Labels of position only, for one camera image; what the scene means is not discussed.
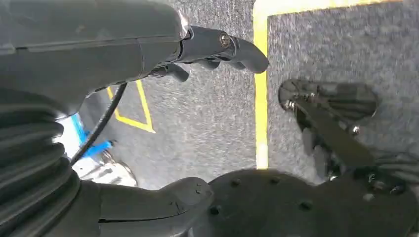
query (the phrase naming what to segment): yellow painted line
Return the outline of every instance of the yellow painted line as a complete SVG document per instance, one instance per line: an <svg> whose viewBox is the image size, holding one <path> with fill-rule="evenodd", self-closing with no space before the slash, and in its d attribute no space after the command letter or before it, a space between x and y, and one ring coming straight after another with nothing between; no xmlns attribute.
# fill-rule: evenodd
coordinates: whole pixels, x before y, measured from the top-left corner
<svg viewBox="0 0 419 237"><path fill-rule="evenodd" d="M368 5L401 0L256 0L253 5L253 41L267 56L268 17L287 13L321 10L328 8ZM255 123L256 123L256 167L268 168L268 102L266 72L254 75Z"/></svg>
<svg viewBox="0 0 419 237"><path fill-rule="evenodd" d="M144 110L144 114L145 114L145 118L146 118L147 123L141 123L141 122L135 121L133 119L130 119L130 118L121 116L120 113L119 113L119 111L118 111L118 108L116 108L115 109L115 112L114 112L115 118L118 121L123 122L125 124L128 124L130 126L137 127L139 129L142 129L142 130L147 131L147 132L156 133L153 130L153 125L152 125L152 122L151 122L150 110L148 109L147 100L146 100L146 97L145 97L145 93L144 93L144 88L142 86L142 82L141 82L141 80L137 80L136 83L137 83L138 93L140 94L141 105L143 107L143 110ZM106 88L106 91L108 92L109 99L112 99L114 97L114 95L113 95L112 90L110 89L110 87Z"/></svg>

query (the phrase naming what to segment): bolt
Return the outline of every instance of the bolt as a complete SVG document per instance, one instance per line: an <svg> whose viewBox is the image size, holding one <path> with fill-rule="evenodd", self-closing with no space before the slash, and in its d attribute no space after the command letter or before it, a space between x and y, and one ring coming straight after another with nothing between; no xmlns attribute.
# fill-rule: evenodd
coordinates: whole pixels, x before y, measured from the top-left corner
<svg viewBox="0 0 419 237"><path fill-rule="evenodd" d="M224 48L227 48L230 46L230 37L227 33L221 33L220 35L220 43Z"/></svg>
<svg viewBox="0 0 419 237"><path fill-rule="evenodd" d="M404 187L403 186L399 186L399 185L397 185L397 186L395 186L395 187L393 187L391 190L390 190L390 193L391 194L396 194L396 195L399 195L399 194L402 194L403 192L404 192Z"/></svg>
<svg viewBox="0 0 419 237"><path fill-rule="evenodd" d="M369 174L368 175L368 183L371 183L372 181L374 181L376 179L376 175L375 174Z"/></svg>
<svg viewBox="0 0 419 237"><path fill-rule="evenodd" d="M359 126L354 126L353 128L352 128L352 134L353 135L359 135Z"/></svg>
<svg viewBox="0 0 419 237"><path fill-rule="evenodd" d="M240 179L233 179L233 181L231 181L231 186L233 187L239 186L241 182L242 181Z"/></svg>
<svg viewBox="0 0 419 237"><path fill-rule="evenodd" d="M295 102L292 100L287 100L285 102L285 108L287 108L288 110L293 110L295 108Z"/></svg>

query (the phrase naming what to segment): black cable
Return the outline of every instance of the black cable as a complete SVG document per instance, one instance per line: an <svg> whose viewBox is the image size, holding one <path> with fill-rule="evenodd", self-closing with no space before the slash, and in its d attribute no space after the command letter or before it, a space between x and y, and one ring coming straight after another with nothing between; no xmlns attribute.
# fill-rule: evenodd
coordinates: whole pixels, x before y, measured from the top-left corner
<svg viewBox="0 0 419 237"><path fill-rule="evenodd" d="M79 148L76 154L71 158L71 165L74 165L82 156L86 153L86 151L90 148L90 146L96 141L97 137L105 128L106 124L108 123L109 119L111 118L112 114L114 113L121 97L125 91L126 83L121 84L118 87L118 90L115 92L114 99L112 100L111 104L109 105L106 112L102 115L99 122L97 122L96 127L93 131L89 134L86 139L86 142Z"/></svg>

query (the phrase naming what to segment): gray pavement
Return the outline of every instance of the gray pavement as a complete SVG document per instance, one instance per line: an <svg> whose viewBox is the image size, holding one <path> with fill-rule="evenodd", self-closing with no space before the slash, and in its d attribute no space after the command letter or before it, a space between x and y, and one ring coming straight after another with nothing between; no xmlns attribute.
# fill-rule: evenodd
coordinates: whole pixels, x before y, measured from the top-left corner
<svg viewBox="0 0 419 237"><path fill-rule="evenodd" d="M172 0L171 4L193 25L252 40L253 1ZM295 120L278 106L279 85L291 78L366 82L381 102L373 121L362 124L359 139L392 150L417 141L418 12L419 4L411 1L269 18L271 168L319 182L312 160L302 152ZM141 187L156 189L187 176L210 181L231 170L255 167L253 75L227 66L208 71L192 65L191 71L185 83L171 78L142 81L155 134L115 119L106 128L104 136L118 141L113 155L131 167ZM91 100L99 104L94 111L109 102L106 92ZM145 122L135 84L129 86L119 110Z"/></svg>

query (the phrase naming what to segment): blue object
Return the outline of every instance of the blue object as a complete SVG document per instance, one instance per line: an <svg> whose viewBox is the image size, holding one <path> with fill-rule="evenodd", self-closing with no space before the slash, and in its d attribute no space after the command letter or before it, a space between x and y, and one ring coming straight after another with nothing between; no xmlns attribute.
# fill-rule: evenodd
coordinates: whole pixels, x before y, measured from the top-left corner
<svg viewBox="0 0 419 237"><path fill-rule="evenodd" d="M81 146L87 139L87 135L89 134L89 132L86 132L83 130L83 123L80 119L79 114L74 114L73 116L71 116L71 120L73 122L74 128L76 129L77 135L79 137L79 145ZM105 141L102 142L98 145L95 146L91 146L84 154L83 154L83 158L84 157L92 157L94 155L97 155L99 153L104 152L106 149L111 148L112 147L112 142L110 141Z"/></svg>

